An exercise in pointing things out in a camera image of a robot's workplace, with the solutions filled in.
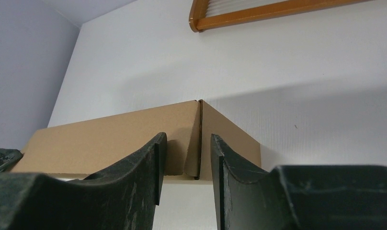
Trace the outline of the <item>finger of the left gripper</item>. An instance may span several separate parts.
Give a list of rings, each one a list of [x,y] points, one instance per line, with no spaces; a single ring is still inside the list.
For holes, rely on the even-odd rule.
[[[18,149],[0,149],[0,172],[10,170],[22,157]]]

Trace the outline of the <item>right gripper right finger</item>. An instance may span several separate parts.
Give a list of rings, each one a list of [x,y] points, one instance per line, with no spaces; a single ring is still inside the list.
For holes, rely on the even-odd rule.
[[[387,230],[387,167],[280,165],[270,172],[211,136],[220,230]]]

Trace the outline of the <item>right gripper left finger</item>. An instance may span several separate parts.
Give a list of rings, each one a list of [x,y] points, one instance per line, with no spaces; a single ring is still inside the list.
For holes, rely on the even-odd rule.
[[[0,172],[0,230],[150,230],[166,155],[160,132],[82,180]]]

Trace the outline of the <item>brown cardboard box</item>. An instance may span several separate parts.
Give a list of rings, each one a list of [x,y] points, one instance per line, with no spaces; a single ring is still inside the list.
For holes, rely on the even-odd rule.
[[[17,173],[83,179],[167,135],[165,180],[208,183],[211,135],[261,166],[261,145],[204,100],[193,100],[36,131],[13,166]]]

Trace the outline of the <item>orange wooden shelf rack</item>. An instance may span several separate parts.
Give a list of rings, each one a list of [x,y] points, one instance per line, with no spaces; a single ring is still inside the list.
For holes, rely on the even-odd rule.
[[[197,33],[220,27],[318,11],[360,2],[360,0],[285,0],[215,16],[207,16],[206,13],[210,8],[210,1],[194,0],[189,14],[189,26],[193,32]]]

